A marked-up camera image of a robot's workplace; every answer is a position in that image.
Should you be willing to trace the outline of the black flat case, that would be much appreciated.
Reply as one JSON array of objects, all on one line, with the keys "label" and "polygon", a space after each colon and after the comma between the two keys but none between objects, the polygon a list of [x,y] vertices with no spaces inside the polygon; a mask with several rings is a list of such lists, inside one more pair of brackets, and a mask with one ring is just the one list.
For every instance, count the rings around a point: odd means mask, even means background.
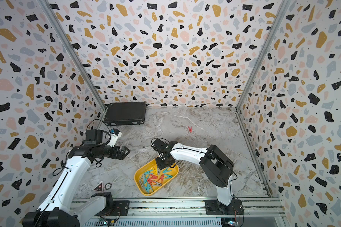
[{"label": "black flat case", "polygon": [[103,122],[107,126],[140,125],[145,123],[146,102],[123,102],[106,104]]}]

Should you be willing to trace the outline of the left aluminium corner post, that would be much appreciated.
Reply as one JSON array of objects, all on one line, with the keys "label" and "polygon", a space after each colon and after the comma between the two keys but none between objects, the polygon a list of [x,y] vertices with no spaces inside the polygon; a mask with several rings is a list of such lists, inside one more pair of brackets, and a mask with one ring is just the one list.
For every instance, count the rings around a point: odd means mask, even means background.
[{"label": "left aluminium corner post", "polygon": [[48,1],[38,0],[38,4],[42,9],[45,16],[48,18],[49,22],[51,23],[53,29],[56,31],[58,38],[61,40],[64,48],[66,49],[68,55],[70,56],[71,60],[73,61],[75,67],[79,70],[80,74],[82,75],[84,81],[86,82],[89,90],[93,94],[94,100],[96,101],[97,105],[102,109],[102,111],[106,111],[106,106],[103,104],[102,99],[100,98],[95,86],[93,85],[92,80],[87,74],[87,71],[83,67],[78,55],[74,51],[74,48],[71,42],[68,40],[66,33],[64,32],[59,20],[56,17],[56,14],[53,12],[50,4]]}]

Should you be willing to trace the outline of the triangular warning sticker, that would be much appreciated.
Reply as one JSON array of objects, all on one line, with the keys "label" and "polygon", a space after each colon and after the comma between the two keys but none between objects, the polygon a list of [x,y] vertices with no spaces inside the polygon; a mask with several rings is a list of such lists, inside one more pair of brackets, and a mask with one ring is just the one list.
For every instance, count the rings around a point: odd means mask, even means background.
[{"label": "triangular warning sticker", "polygon": [[103,192],[104,191],[103,181],[101,181],[93,190],[97,192]]}]

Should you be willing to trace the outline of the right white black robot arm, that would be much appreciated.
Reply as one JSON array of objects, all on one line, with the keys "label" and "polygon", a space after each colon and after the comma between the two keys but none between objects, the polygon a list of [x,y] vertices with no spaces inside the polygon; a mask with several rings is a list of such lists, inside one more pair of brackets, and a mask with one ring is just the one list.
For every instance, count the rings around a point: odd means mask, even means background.
[{"label": "right white black robot arm", "polygon": [[176,166],[179,160],[199,165],[217,188],[217,208],[212,211],[220,211],[222,214],[231,212],[235,198],[232,193],[234,163],[219,147],[210,145],[208,148],[195,148],[177,141],[163,142],[159,138],[152,142],[151,147],[159,155],[155,161],[160,170]]}]

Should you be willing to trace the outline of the red clothespin in box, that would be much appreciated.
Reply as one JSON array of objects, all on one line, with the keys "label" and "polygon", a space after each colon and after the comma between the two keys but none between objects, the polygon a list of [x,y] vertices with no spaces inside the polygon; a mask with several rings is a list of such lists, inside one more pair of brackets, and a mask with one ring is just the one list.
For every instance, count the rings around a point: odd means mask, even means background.
[{"label": "red clothespin in box", "polygon": [[156,176],[156,175],[149,175],[147,178],[146,178],[146,181],[147,181],[147,183],[149,183],[149,184],[155,184],[156,182],[157,182],[157,179],[158,179],[158,176]]}]

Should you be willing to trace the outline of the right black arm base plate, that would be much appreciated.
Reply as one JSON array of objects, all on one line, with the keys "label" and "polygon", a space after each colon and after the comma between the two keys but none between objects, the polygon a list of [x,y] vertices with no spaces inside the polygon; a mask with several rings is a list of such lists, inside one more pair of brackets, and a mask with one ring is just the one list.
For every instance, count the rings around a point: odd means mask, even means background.
[{"label": "right black arm base plate", "polygon": [[218,200],[205,200],[205,209],[207,215],[244,214],[243,204],[239,199],[232,199],[228,206],[220,203]]}]

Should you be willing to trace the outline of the teal clothespin in box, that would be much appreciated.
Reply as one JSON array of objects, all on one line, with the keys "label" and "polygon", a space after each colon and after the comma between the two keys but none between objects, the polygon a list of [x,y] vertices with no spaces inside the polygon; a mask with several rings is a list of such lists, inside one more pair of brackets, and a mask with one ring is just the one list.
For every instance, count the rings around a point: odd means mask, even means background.
[{"label": "teal clothespin in box", "polygon": [[159,180],[172,179],[172,178],[173,178],[172,175],[162,174],[161,177],[159,178]]},{"label": "teal clothespin in box", "polygon": [[153,170],[148,170],[148,171],[144,172],[144,175],[147,176],[147,175],[150,175],[152,173],[153,173]]}]

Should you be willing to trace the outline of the right aluminium corner post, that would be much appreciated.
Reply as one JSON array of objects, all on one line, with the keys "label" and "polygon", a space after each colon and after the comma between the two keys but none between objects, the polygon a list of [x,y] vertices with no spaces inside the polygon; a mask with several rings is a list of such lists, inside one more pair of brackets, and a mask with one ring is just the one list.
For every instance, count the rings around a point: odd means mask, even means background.
[{"label": "right aluminium corner post", "polygon": [[252,82],[255,80],[256,76],[257,76],[257,73],[259,71],[259,68],[261,67],[261,64],[269,50],[269,48],[271,47],[271,44],[273,42],[273,38],[277,32],[277,29],[279,28],[282,20],[283,20],[283,17],[290,5],[290,0],[283,0],[281,2],[281,5],[277,11],[277,14],[276,14],[276,18],[274,19],[274,22],[272,24],[272,27],[270,29],[270,32],[268,33],[267,37],[266,37],[266,40],[262,46],[262,49],[259,53],[259,56],[258,58],[256,59],[256,62],[255,62],[255,65],[253,67],[253,70],[251,72],[251,75],[245,85],[245,88],[241,94],[241,97],[240,97],[240,100],[235,108],[236,112],[238,112],[239,110],[241,110],[242,108],[242,103],[243,101],[247,98],[247,95],[248,95],[248,90],[251,88],[252,86]]}]

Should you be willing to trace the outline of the yellow plastic storage box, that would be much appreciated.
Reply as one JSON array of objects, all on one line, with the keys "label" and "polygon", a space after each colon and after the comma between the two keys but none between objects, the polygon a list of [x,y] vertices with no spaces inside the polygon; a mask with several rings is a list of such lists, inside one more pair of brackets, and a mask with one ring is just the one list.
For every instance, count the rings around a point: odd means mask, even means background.
[{"label": "yellow plastic storage box", "polygon": [[153,159],[136,171],[134,181],[141,194],[151,196],[172,181],[178,173],[178,165],[161,170]]}]

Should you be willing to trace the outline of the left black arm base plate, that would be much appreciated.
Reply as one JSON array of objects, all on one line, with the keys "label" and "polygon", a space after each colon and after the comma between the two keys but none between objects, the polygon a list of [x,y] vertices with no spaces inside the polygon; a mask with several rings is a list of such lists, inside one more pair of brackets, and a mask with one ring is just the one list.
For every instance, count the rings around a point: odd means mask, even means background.
[{"label": "left black arm base plate", "polygon": [[105,208],[97,213],[97,216],[125,217],[128,215],[129,205],[129,200],[115,200],[107,203]]}]

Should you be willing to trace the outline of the aluminium corner post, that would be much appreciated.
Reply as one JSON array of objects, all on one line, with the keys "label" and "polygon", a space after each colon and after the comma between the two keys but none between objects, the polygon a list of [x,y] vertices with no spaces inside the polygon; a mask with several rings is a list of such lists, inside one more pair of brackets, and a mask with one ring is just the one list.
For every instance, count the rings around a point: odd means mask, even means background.
[{"label": "aluminium corner post", "polygon": [[48,1],[38,0],[38,4],[42,9],[45,16],[48,18],[49,22],[51,23],[53,29],[56,31],[58,38],[61,40],[64,48],[66,49],[68,55],[70,56],[71,60],[73,61],[75,67],[79,70],[80,74],[82,75],[84,81],[86,82],[89,90],[93,94],[94,100],[96,101],[97,105],[102,109],[102,111],[106,111],[106,106],[103,104],[102,99],[100,98],[95,86],[93,85],[92,80],[87,74],[87,71],[83,67],[78,55],[74,51],[74,48],[71,42],[68,40],[66,33],[64,32],[59,20],[56,17],[56,14],[53,12],[50,4]]},{"label": "aluminium corner post", "polygon": [[273,38],[277,32],[277,29],[279,28],[282,20],[283,20],[283,17],[290,5],[290,0],[283,0],[281,2],[281,5],[277,11],[277,14],[276,14],[276,18],[274,19],[274,22],[272,24],[272,27],[270,29],[270,32],[268,33],[267,37],[266,37],[266,40],[262,46],[262,49],[259,53],[259,56],[258,58],[256,59],[256,62],[255,62],[255,65],[253,67],[253,70],[251,72],[251,75],[245,85],[245,88],[241,94],[241,97],[240,97],[240,100],[235,108],[236,112],[238,112],[239,110],[241,110],[242,108],[242,103],[243,101],[247,98],[247,95],[248,95],[248,90],[251,88],[252,86],[252,82],[255,80],[256,76],[257,76],[257,73],[259,71],[259,68],[261,67],[261,64],[269,50],[269,48],[271,47],[271,44],[273,42]]}]

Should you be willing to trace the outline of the round black sticker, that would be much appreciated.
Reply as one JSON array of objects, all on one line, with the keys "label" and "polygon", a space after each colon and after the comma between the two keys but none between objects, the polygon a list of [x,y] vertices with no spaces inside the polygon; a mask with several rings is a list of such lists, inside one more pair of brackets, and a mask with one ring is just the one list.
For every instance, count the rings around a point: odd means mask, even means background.
[{"label": "round black sticker", "polygon": [[112,183],[106,183],[106,184],[105,184],[105,189],[106,189],[106,190],[111,189],[111,187],[112,187]]}]

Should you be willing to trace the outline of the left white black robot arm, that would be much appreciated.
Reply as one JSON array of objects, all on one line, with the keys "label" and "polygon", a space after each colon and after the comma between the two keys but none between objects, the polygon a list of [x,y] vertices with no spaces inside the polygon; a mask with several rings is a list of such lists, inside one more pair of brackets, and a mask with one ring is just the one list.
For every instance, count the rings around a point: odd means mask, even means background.
[{"label": "left white black robot arm", "polygon": [[81,145],[68,155],[65,167],[54,188],[35,212],[27,213],[25,227],[81,227],[94,216],[121,215],[111,193],[96,193],[86,203],[71,210],[72,200],[83,176],[97,160],[123,160],[130,150],[123,146]]}]

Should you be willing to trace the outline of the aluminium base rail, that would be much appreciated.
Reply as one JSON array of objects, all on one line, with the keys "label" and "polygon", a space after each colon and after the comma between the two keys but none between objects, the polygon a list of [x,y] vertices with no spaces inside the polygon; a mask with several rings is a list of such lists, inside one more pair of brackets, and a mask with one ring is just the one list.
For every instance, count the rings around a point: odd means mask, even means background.
[{"label": "aluminium base rail", "polygon": [[205,200],[210,197],[125,198],[129,211],[125,217],[99,216],[86,227],[288,227],[289,223],[277,198],[237,197],[243,215],[207,215]]}]

